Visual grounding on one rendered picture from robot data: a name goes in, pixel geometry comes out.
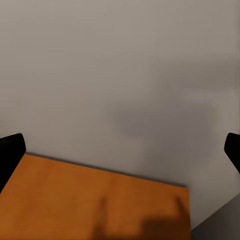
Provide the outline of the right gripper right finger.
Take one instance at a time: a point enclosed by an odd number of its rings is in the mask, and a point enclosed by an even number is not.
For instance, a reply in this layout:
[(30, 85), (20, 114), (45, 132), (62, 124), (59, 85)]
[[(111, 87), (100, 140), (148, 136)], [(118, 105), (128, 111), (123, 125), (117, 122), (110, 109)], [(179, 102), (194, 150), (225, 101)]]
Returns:
[(224, 145), (224, 151), (240, 173), (240, 135), (228, 133)]

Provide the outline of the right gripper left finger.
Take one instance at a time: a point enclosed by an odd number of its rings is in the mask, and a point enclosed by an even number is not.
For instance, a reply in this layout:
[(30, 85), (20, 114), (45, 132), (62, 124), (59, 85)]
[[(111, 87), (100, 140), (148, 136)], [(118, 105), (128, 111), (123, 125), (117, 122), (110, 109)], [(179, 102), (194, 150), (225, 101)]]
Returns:
[(0, 193), (9, 181), (25, 152), (25, 140), (21, 133), (0, 139)]

